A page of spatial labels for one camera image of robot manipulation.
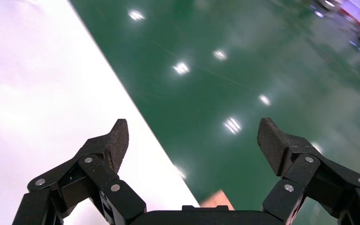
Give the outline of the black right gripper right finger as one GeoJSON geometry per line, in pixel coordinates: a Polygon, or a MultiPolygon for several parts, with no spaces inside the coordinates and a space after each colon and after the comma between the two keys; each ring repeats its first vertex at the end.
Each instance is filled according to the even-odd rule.
{"type": "Polygon", "coordinates": [[[262,118],[257,143],[281,181],[263,209],[290,225],[306,198],[318,202],[340,225],[360,225],[360,173],[324,157],[306,138],[282,132],[262,118]]]}

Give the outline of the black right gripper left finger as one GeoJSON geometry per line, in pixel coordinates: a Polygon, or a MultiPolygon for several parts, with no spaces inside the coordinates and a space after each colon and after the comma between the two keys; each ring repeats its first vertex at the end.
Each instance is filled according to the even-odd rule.
{"type": "Polygon", "coordinates": [[[28,183],[13,224],[61,225],[86,199],[109,224],[132,223],[146,212],[146,204],[118,176],[128,143],[125,119],[108,134],[88,139],[71,159],[28,183]]]}

